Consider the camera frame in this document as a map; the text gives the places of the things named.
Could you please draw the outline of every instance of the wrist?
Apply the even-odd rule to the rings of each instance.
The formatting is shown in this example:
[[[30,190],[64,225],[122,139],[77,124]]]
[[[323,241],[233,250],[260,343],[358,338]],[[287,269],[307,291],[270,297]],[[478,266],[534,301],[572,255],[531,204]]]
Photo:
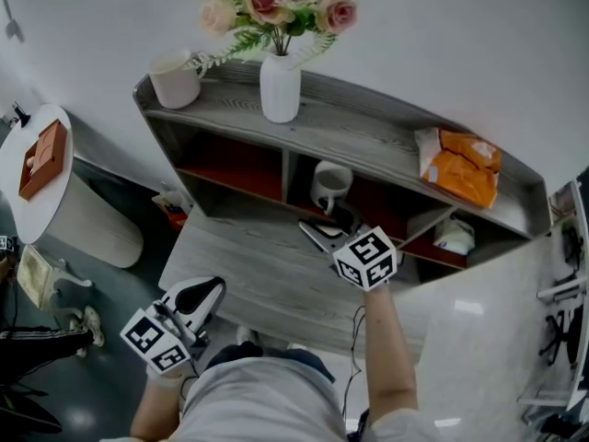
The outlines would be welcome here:
[[[147,366],[145,373],[147,374],[147,378],[155,383],[158,387],[169,389],[181,387],[185,378],[184,371],[181,366],[180,368],[175,368],[174,370],[167,372],[165,375],[158,375],[152,367]]]
[[[384,283],[370,291],[364,291],[364,298],[374,297],[376,295],[388,295],[389,293],[388,284]]]

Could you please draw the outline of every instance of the round white side table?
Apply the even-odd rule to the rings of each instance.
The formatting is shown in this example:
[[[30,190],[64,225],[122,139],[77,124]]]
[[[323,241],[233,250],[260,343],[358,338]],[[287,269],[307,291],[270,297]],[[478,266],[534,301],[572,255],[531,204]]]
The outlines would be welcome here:
[[[25,153],[57,119],[67,129],[64,170],[27,201],[18,196]],[[19,122],[11,130],[0,148],[0,190],[12,209],[18,237],[32,244],[47,233],[116,267],[131,267],[143,249],[141,231],[72,173],[73,161],[72,124],[57,105],[43,105],[24,128]]]

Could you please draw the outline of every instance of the dark floor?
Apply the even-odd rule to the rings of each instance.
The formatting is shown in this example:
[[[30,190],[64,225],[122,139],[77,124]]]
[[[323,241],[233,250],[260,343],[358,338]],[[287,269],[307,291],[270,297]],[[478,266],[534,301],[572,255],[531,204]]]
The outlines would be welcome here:
[[[75,275],[95,284],[86,289],[62,281],[59,284],[62,295],[57,299],[76,308],[87,304],[95,307],[102,318],[107,341],[101,349],[91,347],[85,359],[72,356],[58,360],[22,380],[34,389],[49,393],[34,399],[64,427],[60,435],[30,435],[25,440],[80,442],[128,435],[145,373],[144,365],[119,338],[119,332],[138,308],[145,308],[161,296],[157,281],[178,236],[151,202],[153,192],[106,175],[81,161],[75,162],[74,171],[142,230],[144,252],[134,267],[121,270],[49,236],[37,244],[54,258],[66,259]],[[0,234],[16,234],[4,198],[0,199]],[[11,321],[14,293],[12,289],[1,291],[4,316]],[[54,318],[36,309],[19,289],[17,302],[17,325],[56,328]],[[66,328],[68,323],[60,324]]]

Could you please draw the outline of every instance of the black pants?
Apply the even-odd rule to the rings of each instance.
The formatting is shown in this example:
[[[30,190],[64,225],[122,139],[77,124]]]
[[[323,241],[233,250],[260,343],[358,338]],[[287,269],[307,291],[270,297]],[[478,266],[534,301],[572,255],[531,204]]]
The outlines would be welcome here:
[[[9,385],[27,372],[58,358],[75,354],[94,342],[91,331],[52,331],[12,328],[0,332],[0,383]]]
[[[245,342],[241,345],[228,345],[226,348],[222,349],[221,352],[219,352],[211,359],[206,369],[208,370],[213,366],[224,364],[225,362],[233,362],[241,358],[263,356],[264,350],[251,342]],[[269,355],[266,356],[294,360],[295,362],[299,362],[300,364],[310,366],[311,368],[314,368],[316,371],[318,371],[325,378],[327,378],[331,383],[335,382],[335,378],[323,365],[321,359],[316,355],[311,354],[307,350],[289,349],[285,351],[280,351],[276,349],[271,349]]]

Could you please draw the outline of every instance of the wooden box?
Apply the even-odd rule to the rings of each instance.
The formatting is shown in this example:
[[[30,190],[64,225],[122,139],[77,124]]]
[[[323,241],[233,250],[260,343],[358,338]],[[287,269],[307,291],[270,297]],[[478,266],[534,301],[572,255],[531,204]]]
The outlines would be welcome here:
[[[36,192],[62,172],[66,137],[67,130],[59,120],[52,122],[39,134],[39,140],[27,151],[23,159],[18,189],[18,194],[22,198],[30,200]],[[33,156],[31,169],[27,166],[27,159]]]

